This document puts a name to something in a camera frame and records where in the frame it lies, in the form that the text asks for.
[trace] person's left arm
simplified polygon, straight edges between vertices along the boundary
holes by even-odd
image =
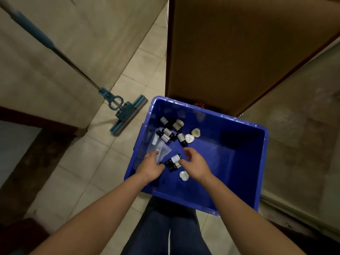
[[[158,151],[145,155],[136,173],[74,216],[31,254],[100,254],[142,188],[160,176]]]

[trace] forearm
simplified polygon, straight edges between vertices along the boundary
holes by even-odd
[[[210,174],[201,181],[241,254],[304,254],[290,239]]]
[[[133,175],[77,214],[32,254],[99,254],[147,184]]]

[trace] blue plastic bin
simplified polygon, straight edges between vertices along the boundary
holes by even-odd
[[[265,166],[268,131],[261,125],[219,114],[165,97],[155,97],[142,124],[124,180],[132,176],[142,162],[155,129],[162,126],[160,118],[181,119],[182,133],[201,130],[201,136],[189,144],[206,160],[211,172],[229,189],[257,210],[260,202],[263,168]],[[165,162],[177,153],[184,156],[178,140],[168,145],[172,151]],[[143,192],[203,212],[219,216],[206,190],[193,178],[186,182],[179,177],[180,168],[161,176],[143,188]]]

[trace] blue jeans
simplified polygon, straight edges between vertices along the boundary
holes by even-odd
[[[196,211],[152,197],[121,255],[211,255],[205,244]]]

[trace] person's left hand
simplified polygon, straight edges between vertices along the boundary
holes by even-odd
[[[147,183],[157,179],[165,168],[164,164],[156,164],[156,155],[158,153],[159,151],[154,151],[146,154],[143,162],[137,168],[136,174],[144,177]]]

